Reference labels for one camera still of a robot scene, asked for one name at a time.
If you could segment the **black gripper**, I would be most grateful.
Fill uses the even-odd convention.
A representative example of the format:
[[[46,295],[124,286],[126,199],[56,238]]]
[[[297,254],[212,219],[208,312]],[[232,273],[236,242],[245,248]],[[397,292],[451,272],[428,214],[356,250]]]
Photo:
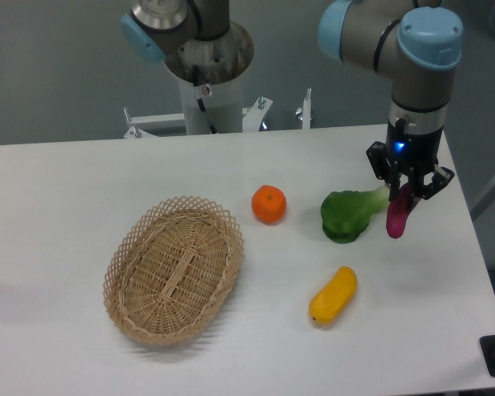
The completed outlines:
[[[366,155],[378,180],[389,188],[389,201],[398,197],[400,173],[408,174],[408,207],[415,207],[420,200],[429,200],[445,189],[455,177],[455,172],[437,165],[442,128],[428,134],[409,134],[404,118],[388,123],[386,142],[374,142]],[[431,180],[425,183],[428,174]]]

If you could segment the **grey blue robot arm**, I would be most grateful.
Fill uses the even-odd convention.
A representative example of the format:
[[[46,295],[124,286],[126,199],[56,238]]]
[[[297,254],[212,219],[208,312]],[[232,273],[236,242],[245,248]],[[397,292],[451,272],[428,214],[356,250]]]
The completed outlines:
[[[135,1],[120,20],[134,50],[178,80],[188,134],[248,129],[240,77],[251,36],[226,1]],[[412,209],[452,180],[437,151],[462,53],[463,24],[438,1],[336,1],[322,14],[318,45],[343,63],[392,82],[386,140],[367,149],[389,200]]]

